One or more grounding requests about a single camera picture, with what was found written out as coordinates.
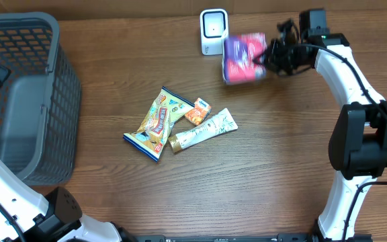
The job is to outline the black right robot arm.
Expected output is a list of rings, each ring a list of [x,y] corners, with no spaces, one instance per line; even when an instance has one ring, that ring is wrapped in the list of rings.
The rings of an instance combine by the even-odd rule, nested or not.
[[[378,178],[387,168],[387,101],[360,71],[342,33],[327,26],[324,9],[309,9],[277,25],[279,38],[255,58],[279,76],[310,69],[326,81],[341,107],[329,140],[328,154],[335,176],[324,210],[308,234],[279,234],[278,241],[371,241],[355,234],[355,222],[372,186],[387,186]]]

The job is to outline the yellow snack bag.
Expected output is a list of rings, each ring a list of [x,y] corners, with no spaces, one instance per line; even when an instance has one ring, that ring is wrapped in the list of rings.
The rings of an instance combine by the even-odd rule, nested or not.
[[[193,108],[193,103],[162,86],[140,127],[124,133],[123,139],[158,162],[174,124]]]

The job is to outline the white tube gold cap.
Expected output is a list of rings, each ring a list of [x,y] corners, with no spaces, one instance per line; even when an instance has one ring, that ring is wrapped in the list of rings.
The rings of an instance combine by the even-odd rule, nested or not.
[[[238,129],[232,115],[227,108],[207,119],[199,126],[170,136],[168,141],[174,153],[194,146],[215,136]]]

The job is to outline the small orange box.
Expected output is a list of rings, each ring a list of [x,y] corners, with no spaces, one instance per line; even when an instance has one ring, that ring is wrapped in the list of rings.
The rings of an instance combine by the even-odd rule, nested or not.
[[[185,114],[192,124],[200,125],[211,112],[212,106],[200,97],[194,102],[194,108]]]

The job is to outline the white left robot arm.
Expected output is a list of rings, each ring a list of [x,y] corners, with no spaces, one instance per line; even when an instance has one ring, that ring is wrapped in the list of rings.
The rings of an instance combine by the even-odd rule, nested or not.
[[[134,241],[124,228],[83,214],[64,188],[36,193],[0,160],[1,241]]]

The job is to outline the purple red Carefree pack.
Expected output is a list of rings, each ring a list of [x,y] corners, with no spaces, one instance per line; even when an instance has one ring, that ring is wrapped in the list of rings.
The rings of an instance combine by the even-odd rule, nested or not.
[[[222,76],[227,85],[258,81],[266,76],[266,68],[254,59],[267,49],[263,32],[229,36],[223,41]]]

